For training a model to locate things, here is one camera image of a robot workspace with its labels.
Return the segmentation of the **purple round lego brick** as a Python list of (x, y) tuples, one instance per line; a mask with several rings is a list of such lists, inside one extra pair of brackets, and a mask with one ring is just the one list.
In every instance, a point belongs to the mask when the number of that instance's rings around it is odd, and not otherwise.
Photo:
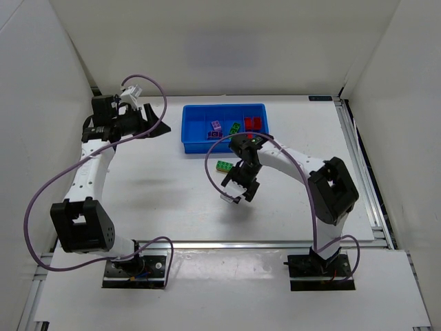
[(223, 137), (223, 133), (221, 131), (212, 130), (207, 133), (208, 140), (220, 139), (222, 137)]

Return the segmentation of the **red toothed lego brick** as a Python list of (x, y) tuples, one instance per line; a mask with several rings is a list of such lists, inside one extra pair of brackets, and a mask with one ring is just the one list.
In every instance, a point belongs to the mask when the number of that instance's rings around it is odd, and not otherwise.
[(244, 128), (245, 131), (252, 131), (254, 129), (254, 122), (251, 117), (244, 118)]

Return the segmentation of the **red oval lego brick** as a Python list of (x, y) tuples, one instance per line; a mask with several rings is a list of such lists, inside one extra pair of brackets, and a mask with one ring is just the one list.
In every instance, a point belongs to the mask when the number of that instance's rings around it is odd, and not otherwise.
[(260, 132), (262, 129), (262, 119), (260, 117), (254, 117), (253, 121), (253, 131)]

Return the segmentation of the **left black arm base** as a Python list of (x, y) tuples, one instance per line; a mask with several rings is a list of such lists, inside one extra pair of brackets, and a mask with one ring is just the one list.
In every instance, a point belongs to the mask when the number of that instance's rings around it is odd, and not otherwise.
[(124, 262), (105, 264), (101, 287), (105, 289), (159, 290), (165, 287), (167, 250), (146, 250)]

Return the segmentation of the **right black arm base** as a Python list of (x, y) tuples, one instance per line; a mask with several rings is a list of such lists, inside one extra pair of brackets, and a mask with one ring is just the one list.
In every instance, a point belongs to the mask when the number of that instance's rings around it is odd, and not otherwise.
[(347, 254), (339, 254), (328, 264), (320, 264), (310, 254), (288, 255), (283, 262), (288, 269), (292, 292), (354, 291), (356, 289)]

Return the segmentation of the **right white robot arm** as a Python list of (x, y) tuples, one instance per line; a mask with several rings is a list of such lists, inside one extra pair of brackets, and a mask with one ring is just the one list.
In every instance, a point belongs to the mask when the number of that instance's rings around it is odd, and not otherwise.
[(275, 169), (305, 186), (311, 206), (313, 244), (309, 256), (324, 270), (340, 254), (344, 223), (359, 193), (345, 162), (338, 157), (322, 160), (288, 148), (270, 135), (231, 138), (230, 150), (240, 161), (221, 183), (226, 199), (252, 201), (259, 188), (262, 167)]

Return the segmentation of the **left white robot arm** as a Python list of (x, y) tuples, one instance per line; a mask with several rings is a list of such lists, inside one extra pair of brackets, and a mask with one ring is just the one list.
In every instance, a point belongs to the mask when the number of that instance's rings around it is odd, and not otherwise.
[(116, 234), (101, 204), (107, 171), (118, 142), (158, 137), (171, 128), (148, 103), (138, 106), (107, 95), (93, 97), (92, 110), (83, 124), (81, 165), (63, 201), (51, 206), (50, 216), (65, 252), (130, 261), (136, 257), (138, 243)]

